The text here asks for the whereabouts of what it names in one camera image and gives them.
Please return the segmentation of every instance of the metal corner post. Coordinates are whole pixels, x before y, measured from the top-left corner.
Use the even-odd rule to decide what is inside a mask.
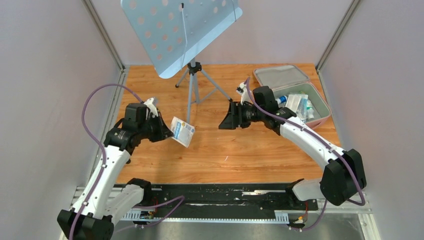
[[[121,58],[119,57],[119,54],[114,44],[112,43],[111,38],[109,37],[108,32],[105,29],[105,26],[103,25],[99,15],[97,14],[97,11],[93,5],[93,2],[91,0],[81,0],[81,1],[87,8],[87,11],[90,14],[95,26],[97,27],[98,32],[100,33],[101,37],[104,40],[104,43],[109,49],[109,52],[113,57],[113,60],[116,62],[116,65],[118,66],[118,68],[121,70],[121,73],[122,73],[125,69],[125,65],[122,62]]]
[[[330,42],[328,43],[324,53],[322,54],[321,58],[319,59],[318,64],[316,65],[316,71],[319,73],[321,69],[323,69],[324,65],[327,62],[327,59],[329,58],[333,48],[337,44],[340,36],[343,34],[346,26],[349,24],[349,21],[352,19],[352,16],[355,14],[356,10],[358,9],[358,6],[362,0],[353,0],[350,3],[349,8],[347,9],[346,13],[344,14],[343,18],[340,21],[340,24],[338,25],[336,31],[334,32],[334,35],[332,36]]]

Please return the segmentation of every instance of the white packet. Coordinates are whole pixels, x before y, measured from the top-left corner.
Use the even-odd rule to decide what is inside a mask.
[[[171,122],[171,131],[173,132],[172,138],[188,148],[195,134],[195,127],[174,116]]]
[[[287,102],[285,107],[292,110],[293,112],[298,111],[299,103],[301,102],[302,96],[300,94],[290,94],[288,95]]]
[[[297,107],[296,114],[302,120],[302,122],[306,122],[308,115],[308,95],[307,94],[298,94],[301,99],[299,102],[299,106]]]

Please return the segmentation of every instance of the blue printed label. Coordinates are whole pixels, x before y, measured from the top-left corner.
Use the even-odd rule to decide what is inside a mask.
[[[287,102],[286,96],[280,96],[279,99],[281,100],[282,103]]]
[[[175,128],[175,132],[174,134],[174,138],[178,139],[178,135],[180,134],[180,128],[181,128],[181,123],[177,122],[176,123],[176,128]]]

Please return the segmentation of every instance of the medicine box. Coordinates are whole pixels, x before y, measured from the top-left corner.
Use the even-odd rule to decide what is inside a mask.
[[[312,129],[319,127],[331,116],[327,102],[311,83],[310,78],[295,65],[282,65],[257,68],[253,75],[261,86],[268,86],[275,98],[288,96],[291,93],[303,92],[312,103],[313,119],[306,125]]]

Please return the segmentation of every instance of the cable tie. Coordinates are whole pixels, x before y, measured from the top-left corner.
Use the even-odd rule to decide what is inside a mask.
[[[332,147],[332,148],[330,148],[330,149],[328,150],[328,152],[332,154],[334,150],[336,150],[336,146],[335,146],[335,145],[333,145],[333,147]]]

